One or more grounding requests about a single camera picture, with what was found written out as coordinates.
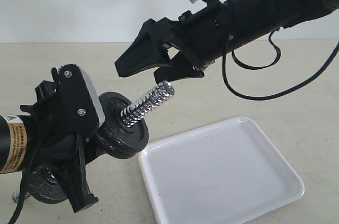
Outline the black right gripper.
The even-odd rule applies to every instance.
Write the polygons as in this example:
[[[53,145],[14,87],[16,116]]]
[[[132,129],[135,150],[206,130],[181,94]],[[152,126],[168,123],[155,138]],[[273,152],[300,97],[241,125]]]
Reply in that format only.
[[[154,71],[157,83],[203,78],[204,72],[195,69],[206,69],[222,56],[222,49],[234,33],[231,7],[220,5],[194,14],[186,11],[177,20],[164,17],[144,22],[133,43],[115,61],[119,77],[159,67]],[[172,60],[170,48],[178,50]]]

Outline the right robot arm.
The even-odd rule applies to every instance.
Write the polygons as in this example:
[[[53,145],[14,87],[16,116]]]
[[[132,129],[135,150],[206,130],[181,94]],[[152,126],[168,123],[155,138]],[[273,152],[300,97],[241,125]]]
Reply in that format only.
[[[120,77],[154,69],[155,81],[201,78],[221,57],[276,29],[325,17],[338,0],[203,0],[177,20],[149,19],[115,61]]]

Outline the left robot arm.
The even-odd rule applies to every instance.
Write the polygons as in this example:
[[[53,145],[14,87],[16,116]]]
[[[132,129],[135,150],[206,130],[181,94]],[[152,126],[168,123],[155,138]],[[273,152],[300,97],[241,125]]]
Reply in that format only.
[[[28,198],[68,201],[74,212],[83,211],[98,202],[86,165],[97,155],[94,136],[104,123],[100,98],[79,79],[44,80],[35,94],[21,114],[1,115],[1,173],[21,173],[14,213]]]

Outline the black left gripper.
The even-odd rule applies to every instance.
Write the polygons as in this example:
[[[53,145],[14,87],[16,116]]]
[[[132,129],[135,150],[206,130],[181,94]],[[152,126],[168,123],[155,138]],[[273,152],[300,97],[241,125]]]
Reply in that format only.
[[[20,106],[20,110],[30,116],[19,115],[27,144],[18,170],[28,167],[29,155],[39,139],[60,139],[54,143],[44,141],[33,160],[32,169],[74,155],[59,168],[60,186],[73,212],[84,211],[98,203],[99,199],[88,187],[84,139],[75,134],[77,93],[65,82],[44,80],[35,88],[35,94],[37,101],[34,104]]]

